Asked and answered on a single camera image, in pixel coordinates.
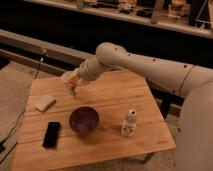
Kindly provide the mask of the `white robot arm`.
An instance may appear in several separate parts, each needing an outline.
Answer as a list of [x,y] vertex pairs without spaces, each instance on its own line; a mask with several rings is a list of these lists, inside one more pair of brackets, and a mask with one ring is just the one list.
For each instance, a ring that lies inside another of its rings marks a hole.
[[180,134],[175,150],[176,171],[213,171],[213,69],[132,54],[104,42],[95,56],[69,77],[73,88],[97,79],[107,69],[123,67],[182,97]]

